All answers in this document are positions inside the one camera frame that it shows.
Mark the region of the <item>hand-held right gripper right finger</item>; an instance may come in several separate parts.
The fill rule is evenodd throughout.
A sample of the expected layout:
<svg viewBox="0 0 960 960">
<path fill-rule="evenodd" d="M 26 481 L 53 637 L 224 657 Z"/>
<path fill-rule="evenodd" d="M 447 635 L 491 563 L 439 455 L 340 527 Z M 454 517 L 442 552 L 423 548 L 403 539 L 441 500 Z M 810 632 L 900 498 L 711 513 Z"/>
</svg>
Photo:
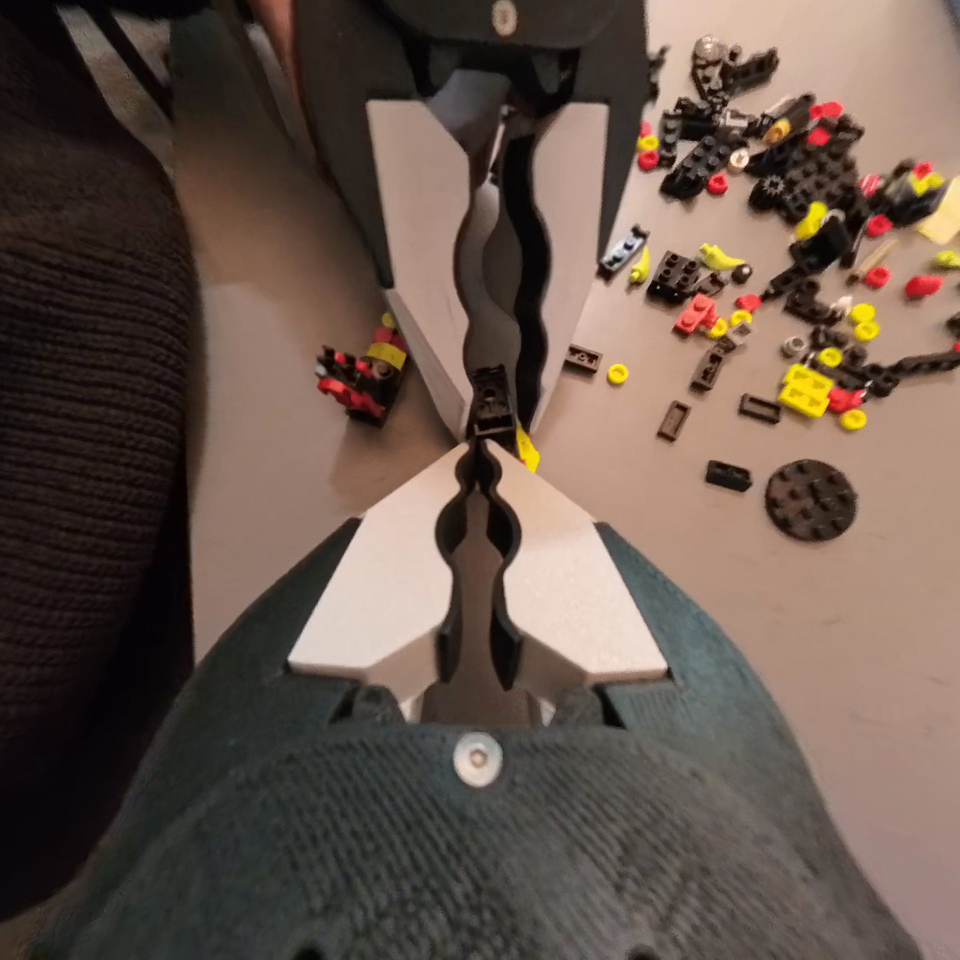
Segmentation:
<svg viewBox="0 0 960 960">
<path fill-rule="evenodd" d="M 500 444 L 480 441 L 489 502 L 510 545 L 494 608 L 509 653 L 507 689 L 522 690 L 535 722 L 550 722 L 568 690 L 655 682 L 668 664 L 592 515 Z"/>
</svg>

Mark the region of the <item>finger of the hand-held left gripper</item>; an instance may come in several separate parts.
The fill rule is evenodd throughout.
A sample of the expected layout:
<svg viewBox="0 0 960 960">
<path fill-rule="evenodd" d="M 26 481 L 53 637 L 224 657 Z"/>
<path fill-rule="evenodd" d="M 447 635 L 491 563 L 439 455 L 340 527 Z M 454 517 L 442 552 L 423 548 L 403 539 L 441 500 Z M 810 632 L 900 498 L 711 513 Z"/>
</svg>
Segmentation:
<svg viewBox="0 0 960 960">
<path fill-rule="evenodd" d="M 498 153 L 498 307 L 515 324 L 515 409 L 537 430 L 594 283 L 608 108 L 511 114 Z"/>
<path fill-rule="evenodd" d="M 457 442 L 474 388 L 457 254 L 470 211 L 466 152 L 423 102 L 370 100 L 366 117 L 390 256 L 387 303 L 431 400 Z"/>
</svg>

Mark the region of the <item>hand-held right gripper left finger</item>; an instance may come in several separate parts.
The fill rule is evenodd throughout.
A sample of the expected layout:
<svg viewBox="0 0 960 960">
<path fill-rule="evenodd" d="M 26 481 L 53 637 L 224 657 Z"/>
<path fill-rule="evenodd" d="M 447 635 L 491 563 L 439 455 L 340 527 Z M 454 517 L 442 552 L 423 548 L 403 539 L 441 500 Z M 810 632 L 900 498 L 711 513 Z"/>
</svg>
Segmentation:
<svg viewBox="0 0 960 960">
<path fill-rule="evenodd" d="M 469 449 L 454 447 L 363 513 L 294 642 L 291 671 L 386 688 L 407 721 L 421 719 L 453 591 L 437 522 L 461 491 L 455 468 Z"/>
</svg>

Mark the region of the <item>yellow and red lego assembly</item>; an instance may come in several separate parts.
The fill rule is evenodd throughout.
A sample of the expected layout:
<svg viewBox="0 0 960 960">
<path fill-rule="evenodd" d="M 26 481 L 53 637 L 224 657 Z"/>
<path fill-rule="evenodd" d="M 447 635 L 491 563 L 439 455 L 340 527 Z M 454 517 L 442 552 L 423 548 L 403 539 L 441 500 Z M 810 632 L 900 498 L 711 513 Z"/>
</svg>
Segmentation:
<svg viewBox="0 0 960 960">
<path fill-rule="evenodd" d="M 473 399 L 466 422 L 466 439 L 497 443 L 536 474 L 541 454 L 515 411 L 506 366 L 477 367 L 470 380 Z"/>
</svg>

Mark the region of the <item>pile of lego pieces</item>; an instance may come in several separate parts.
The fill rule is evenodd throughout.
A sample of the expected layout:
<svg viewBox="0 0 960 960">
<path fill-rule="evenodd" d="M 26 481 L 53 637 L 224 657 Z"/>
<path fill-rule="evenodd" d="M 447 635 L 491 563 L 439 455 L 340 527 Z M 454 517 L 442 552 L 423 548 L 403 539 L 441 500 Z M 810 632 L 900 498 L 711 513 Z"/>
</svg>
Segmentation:
<svg viewBox="0 0 960 960">
<path fill-rule="evenodd" d="M 780 65 L 775 47 L 744 56 L 741 47 L 705 35 L 693 45 L 690 77 L 696 97 L 679 97 L 661 114 L 657 129 L 642 122 L 635 162 L 642 172 L 664 172 L 660 194 L 689 202 L 724 196 L 730 174 L 752 180 L 747 206 L 770 213 L 791 231 L 789 264 L 762 292 L 743 293 L 723 317 L 719 299 L 732 284 L 750 282 L 755 270 L 716 244 L 694 256 L 667 250 L 652 266 L 650 232 L 634 224 L 597 263 L 604 282 L 628 270 L 631 290 L 680 309 L 673 332 L 710 341 L 688 388 L 714 388 L 723 364 L 751 332 L 763 306 L 781 302 L 808 332 L 785 340 L 788 363 L 778 395 L 768 400 L 744 393 L 738 414 L 769 425 L 785 411 L 809 420 L 826 414 L 846 431 L 867 424 L 866 403 L 888 398 L 907 378 L 958 369 L 958 314 L 945 322 L 945 350 L 878 364 L 869 345 L 881 333 L 877 308 L 849 295 L 820 298 L 822 274 L 846 271 L 846 285 L 882 291 L 893 278 L 887 265 L 897 231 L 915 230 L 937 245 L 924 272 L 908 278 L 907 303 L 939 293 L 948 274 L 958 273 L 958 177 L 946 178 L 934 164 L 906 158 L 885 174 L 860 174 L 855 147 L 865 128 L 839 101 L 815 93 L 782 98 L 756 113 L 732 106 L 738 96 L 767 84 Z"/>
</svg>

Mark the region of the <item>long black red lego assembly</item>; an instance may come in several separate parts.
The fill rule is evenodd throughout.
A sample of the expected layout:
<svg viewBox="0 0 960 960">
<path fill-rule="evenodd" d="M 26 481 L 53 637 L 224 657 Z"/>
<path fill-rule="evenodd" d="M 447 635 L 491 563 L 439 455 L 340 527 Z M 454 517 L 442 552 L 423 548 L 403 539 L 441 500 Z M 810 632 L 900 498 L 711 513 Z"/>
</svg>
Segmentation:
<svg viewBox="0 0 960 960">
<path fill-rule="evenodd" d="M 382 314 L 366 352 L 325 345 L 316 357 L 318 391 L 340 404 L 352 420 L 380 428 L 387 422 L 412 362 L 393 312 Z"/>
</svg>

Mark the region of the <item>black round lego plate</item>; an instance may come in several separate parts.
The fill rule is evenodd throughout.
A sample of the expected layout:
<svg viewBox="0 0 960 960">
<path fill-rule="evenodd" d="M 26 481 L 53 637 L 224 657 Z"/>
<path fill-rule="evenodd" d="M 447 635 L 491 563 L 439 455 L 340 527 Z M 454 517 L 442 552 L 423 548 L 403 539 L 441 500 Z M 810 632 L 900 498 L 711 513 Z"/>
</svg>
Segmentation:
<svg viewBox="0 0 960 960">
<path fill-rule="evenodd" d="M 778 467 L 764 490 L 764 509 L 774 527 L 806 544 L 845 534 L 858 516 L 858 492 L 839 468 L 800 459 Z"/>
</svg>

